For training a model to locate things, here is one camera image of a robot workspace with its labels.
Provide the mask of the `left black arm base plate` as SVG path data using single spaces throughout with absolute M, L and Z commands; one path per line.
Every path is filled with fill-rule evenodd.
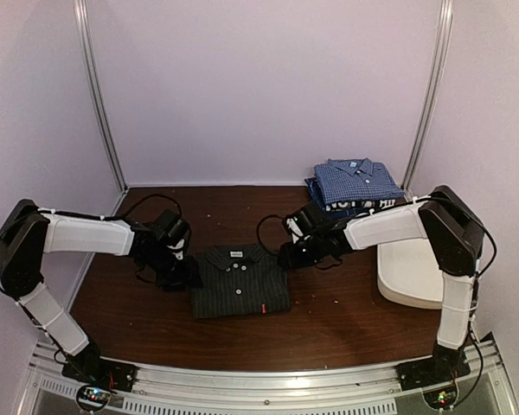
M 137 367 L 132 364 L 100 358 L 96 374 L 83 374 L 70 363 L 66 363 L 61 370 L 61 375 L 101 389 L 130 393 L 136 372 Z

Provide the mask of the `dark striped long sleeve shirt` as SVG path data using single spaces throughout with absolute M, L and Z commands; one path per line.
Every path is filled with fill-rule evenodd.
M 287 274 L 260 245 L 212 246 L 196 254 L 202 287 L 191 291 L 196 320 L 264 315 L 292 307 Z

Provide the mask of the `blue checked shirt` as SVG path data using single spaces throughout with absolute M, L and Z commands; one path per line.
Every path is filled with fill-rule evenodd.
M 314 167 L 324 202 L 379 201 L 400 199 L 404 191 L 383 163 L 363 159 L 328 159 Z

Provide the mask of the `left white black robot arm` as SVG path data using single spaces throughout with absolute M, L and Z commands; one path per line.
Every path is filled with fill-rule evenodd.
M 140 222 L 129 214 L 83 214 L 21 199 L 0 227 L 0 291 L 49 337 L 78 375 L 98 384 L 107 375 L 106 363 L 47 283 L 48 262 L 96 255 L 132 259 L 138 268 L 152 271 L 151 283 L 158 289 L 192 290 L 202 287 L 202 279 L 196 259 L 188 254 L 190 235 L 181 212 L 169 209 Z

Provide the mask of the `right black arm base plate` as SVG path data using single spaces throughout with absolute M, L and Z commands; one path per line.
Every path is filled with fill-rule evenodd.
M 458 377 L 471 373 L 464 358 L 451 362 L 446 358 L 430 356 L 416 361 L 406 361 L 396 367 L 402 391 L 451 384 Z

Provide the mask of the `dark blue printed shirt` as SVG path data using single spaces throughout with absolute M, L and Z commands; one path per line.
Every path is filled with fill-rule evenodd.
M 317 207 L 331 219 L 353 218 L 361 214 L 368 214 L 370 210 L 380 212 L 399 205 L 404 205 L 405 198 L 386 199 L 377 201 L 339 201 L 327 204 L 324 201 L 321 188 L 315 177 L 306 178 L 305 184 L 308 188 L 311 199 Z

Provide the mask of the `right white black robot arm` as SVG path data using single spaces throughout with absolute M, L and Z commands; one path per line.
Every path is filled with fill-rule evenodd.
M 330 257 L 374 247 L 416 250 L 419 245 L 432 258 L 440 282 L 440 318 L 426 374 L 444 381 L 461 361 L 471 321 L 478 306 L 480 266 L 487 231 L 481 220 L 448 186 L 398 206 L 373 209 L 350 219 L 331 219 L 309 204 L 284 218 L 290 241 L 276 258 L 285 270 L 320 265 Z

